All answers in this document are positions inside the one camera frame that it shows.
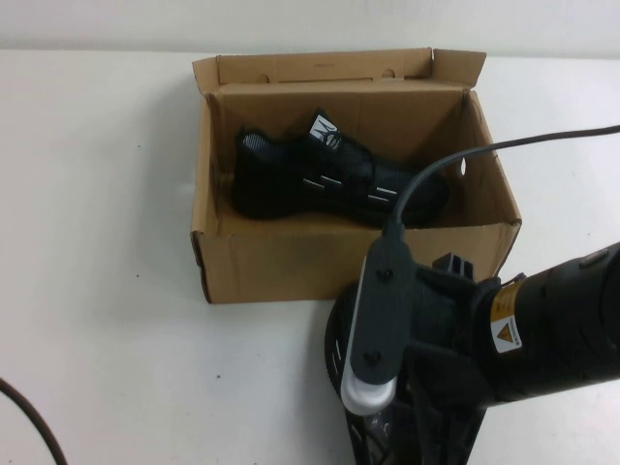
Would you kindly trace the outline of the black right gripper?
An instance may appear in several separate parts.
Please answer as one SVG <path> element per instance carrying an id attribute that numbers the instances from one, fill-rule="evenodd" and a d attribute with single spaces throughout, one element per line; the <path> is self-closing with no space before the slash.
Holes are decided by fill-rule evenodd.
<path id="1" fill-rule="evenodd" d="M 484 418 L 484 379 L 468 357 L 475 317 L 494 279 L 477 281 L 474 265 L 453 253 L 418 268 L 420 302 L 406 349 L 420 455 L 424 464 L 465 464 Z"/>

